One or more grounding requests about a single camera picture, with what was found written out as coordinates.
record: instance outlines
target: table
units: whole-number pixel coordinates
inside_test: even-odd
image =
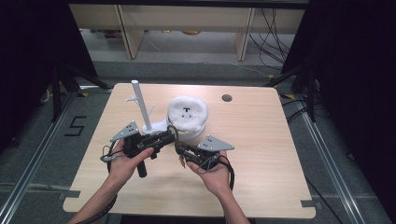
[[[168,103],[182,95],[196,96],[208,105],[209,117],[199,142],[211,134],[235,146],[228,157],[235,170],[233,193],[247,217],[312,218],[314,207],[276,90],[273,88],[140,84],[147,107],[155,105],[151,122],[165,118]],[[233,97],[222,100],[224,94]],[[132,120],[142,129],[139,106],[125,99],[134,95],[130,83],[117,84],[92,136],[70,190],[64,210],[77,212],[107,176],[99,158],[102,147]],[[148,216],[222,217],[218,200],[201,178],[183,169],[173,145],[147,159],[148,176],[136,173],[120,191],[110,213]]]

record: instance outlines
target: floor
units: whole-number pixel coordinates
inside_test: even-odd
[[[265,35],[259,36],[258,34],[253,34],[249,39],[247,54],[243,62],[236,60],[233,35],[227,33],[201,32],[198,35],[186,35],[180,31],[147,31],[137,57],[133,60],[126,57],[122,39],[105,38],[101,32],[93,33],[90,30],[82,30],[81,34],[99,77],[109,83],[125,80],[128,78],[125,77],[128,73],[131,76],[137,76],[134,71],[128,70],[128,67],[138,66],[142,69],[141,73],[144,73],[144,76],[141,75],[139,78],[147,82],[188,82],[188,80],[171,78],[174,74],[193,76],[191,73],[196,73],[197,69],[203,69],[202,71],[218,73],[208,77],[206,82],[197,78],[204,84],[232,83],[261,86],[269,81],[271,76],[279,76],[279,69],[282,66],[280,61],[283,60],[277,43],[271,36],[268,42],[276,47],[271,48],[265,45],[263,47],[281,60],[276,60],[258,50],[252,39],[260,46],[262,37],[265,38]],[[290,46],[294,36],[279,35],[279,38],[285,46]],[[91,85],[84,80],[80,80],[80,83],[81,86]],[[290,131],[311,195],[316,203],[317,216],[308,220],[266,218],[257,219],[256,222],[391,223],[359,167],[347,156],[347,148],[323,106],[315,106],[317,122],[310,122],[310,118],[305,113],[298,113],[304,107],[304,103],[293,102],[292,99],[295,97],[304,99],[304,95],[293,94],[290,91],[291,83],[292,78],[276,86],[276,89],[284,104],[285,116],[290,120]],[[56,130],[55,136],[50,139],[49,150],[43,152],[43,158],[38,161],[36,170],[32,171],[33,175],[28,181],[27,189],[21,200],[17,202],[18,208],[11,211],[9,223],[63,223],[72,216],[63,211],[64,194],[73,181],[84,155],[84,147],[89,144],[89,136],[94,132],[95,124],[101,116],[101,109],[105,106],[108,95],[109,92],[106,91],[92,91],[90,97],[78,96],[70,103],[63,123]],[[87,112],[87,105],[91,106],[89,112]],[[51,112],[49,99],[37,109],[32,115],[31,122],[26,124],[19,134],[22,140],[20,144],[10,146],[0,156],[1,203],[9,200],[14,186],[18,186],[21,182],[21,176],[29,172],[26,167],[30,167],[31,159],[36,156],[35,149],[42,145],[42,139],[46,137],[47,130],[54,129],[50,123]],[[84,122],[84,134],[87,137],[83,134],[74,138],[74,141],[64,138],[67,133],[71,132],[69,124],[76,115],[87,114],[89,116],[86,119],[80,120]],[[321,136],[322,139],[315,140],[315,136]],[[326,161],[329,156],[332,163]],[[331,169],[341,176],[343,182],[341,185],[334,180]],[[350,198],[347,196],[345,198],[340,195],[340,192],[349,193]],[[355,203],[358,210],[348,208],[348,203]],[[351,215],[351,211],[360,214]],[[111,215],[102,220],[102,223],[120,223],[120,219],[119,215]]]

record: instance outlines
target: person's right hand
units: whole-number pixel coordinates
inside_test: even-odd
[[[220,151],[219,154],[222,157],[227,157],[225,151]],[[227,160],[222,157],[220,157],[220,160],[228,163]],[[231,191],[230,174],[225,165],[219,163],[208,171],[199,168],[197,164],[191,161],[188,161],[187,165],[204,180],[206,188],[217,197],[219,197],[221,193]]]

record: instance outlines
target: light wood surface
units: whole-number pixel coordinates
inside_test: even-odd
[[[315,208],[302,207],[311,200],[276,90],[257,87],[140,84],[146,107],[155,105],[151,122],[165,118],[169,102],[182,95],[203,99],[209,110],[204,133],[235,146],[228,157],[235,170],[233,193],[248,217],[311,218]],[[231,102],[221,99],[233,97]],[[125,102],[134,95],[130,83],[117,84],[92,136],[71,190],[79,198],[67,198],[64,210],[77,212],[107,176],[99,158],[102,147],[125,125],[135,120],[144,125],[139,106]],[[148,176],[136,172],[120,191],[110,213],[222,217],[218,200],[201,178],[178,161],[173,145],[162,148],[155,160],[147,159]]]

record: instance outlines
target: person's left hand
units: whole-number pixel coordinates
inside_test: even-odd
[[[151,153],[154,151],[154,148],[149,147],[139,153],[137,156],[133,158],[128,158],[122,152],[122,148],[124,145],[124,140],[121,139],[116,146],[113,148],[113,152],[121,150],[121,152],[116,153],[117,158],[111,162],[110,174],[108,178],[116,184],[117,186],[122,187],[126,184],[126,182],[131,178],[134,174],[134,169],[137,164],[139,164],[144,159],[148,158]]]

